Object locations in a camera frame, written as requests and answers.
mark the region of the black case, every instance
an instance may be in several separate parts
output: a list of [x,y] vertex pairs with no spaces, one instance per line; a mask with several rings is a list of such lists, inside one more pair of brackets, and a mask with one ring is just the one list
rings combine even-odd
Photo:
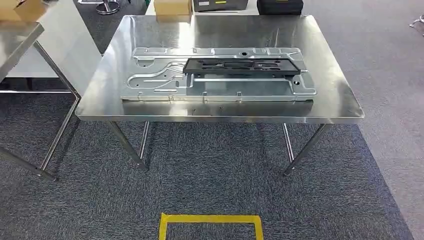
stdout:
[[304,7],[302,0],[257,0],[259,15],[300,15]]

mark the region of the table leg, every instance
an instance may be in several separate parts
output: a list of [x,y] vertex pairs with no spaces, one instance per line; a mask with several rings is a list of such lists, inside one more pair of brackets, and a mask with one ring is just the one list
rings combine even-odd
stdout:
[[41,170],[40,168],[32,165],[31,163],[23,160],[22,158],[20,158],[19,156],[11,153],[10,151],[6,150],[5,148],[0,146],[0,154],[2,154],[3,156],[5,156],[6,160],[12,161],[18,165],[21,165],[22,167],[30,170],[31,172],[35,173],[38,176],[43,176],[46,179],[50,180],[50,181],[55,181],[56,177],[54,177],[53,175],[51,175],[50,173]]
[[[128,141],[127,137],[124,135],[124,133],[119,128],[118,124],[115,121],[107,121],[107,125],[110,127],[112,132],[115,134],[115,136],[118,138],[119,142],[122,144],[123,148],[126,150],[126,152],[131,156],[132,160],[137,163],[138,167],[148,171],[148,168],[146,164],[142,161],[142,156],[139,156],[137,152],[134,150],[133,146],[131,146],[130,142]],[[143,136],[147,136],[147,129],[144,128],[145,133],[143,133]],[[144,145],[146,143],[146,137],[142,140],[142,150],[144,150]]]
[[321,136],[332,127],[332,124],[323,123],[319,125],[316,132],[309,139],[306,145],[300,150],[299,154],[291,161],[290,165],[286,168],[284,175],[288,176],[292,173],[295,167],[302,161],[302,159],[309,153],[312,147],[318,142]]
[[[0,154],[4,155],[7,160],[12,161],[18,165],[21,165],[22,167],[30,170],[31,172],[35,173],[38,176],[42,176],[47,178],[48,180],[55,181],[56,177],[52,176],[48,172],[46,172],[46,168],[53,156],[53,153],[55,152],[55,149],[72,117],[74,114],[74,111],[81,99],[78,92],[75,90],[75,88],[72,86],[72,84],[68,81],[66,76],[62,73],[60,68],[56,65],[56,63],[53,61],[53,59],[49,56],[49,54],[44,50],[44,48],[40,45],[38,41],[34,42],[34,47],[37,49],[37,51],[40,53],[40,55],[44,58],[46,63],[51,67],[51,69],[56,73],[56,75],[59,77],[59,79],[65,84],[65,86],[69,89],[70,93],[72,93],[75,96],[75,101],[73,102],[70,110],[68,111],[62,125],[60,126],[59,131],[57,132],[56,136],[54,137],[53,143],[50,145],[50,148],[47,152],[47,155],[44,158],[44,161],[42,162],[40,167],[36,167],[32,165],[31,163],[23,160],[21,157],[9,152],[5,148],[0,146]],[[68,93],[65,91],[56,91],[56,90],[47,90],[47,91],[1,91],[2,93],[16,93],[16,94],[23,94],[23,93],[38,93],[38,94],[61,94],[61,93]]]

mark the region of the stamped sheet metal part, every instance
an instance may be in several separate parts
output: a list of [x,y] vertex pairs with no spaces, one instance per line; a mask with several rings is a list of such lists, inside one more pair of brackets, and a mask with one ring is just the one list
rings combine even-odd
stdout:
[[139,47],[121,86],[121,98],[131,101],[306,101],[316,94],[295,47]]

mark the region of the yellow floor marking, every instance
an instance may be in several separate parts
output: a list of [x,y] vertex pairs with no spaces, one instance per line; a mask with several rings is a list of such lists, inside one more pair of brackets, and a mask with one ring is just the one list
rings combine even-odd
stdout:
[[162,213],[159,240],[166,240],[168,223],[254,224],[256,240],[264,240],[261,218],[258,215],[166,215]]

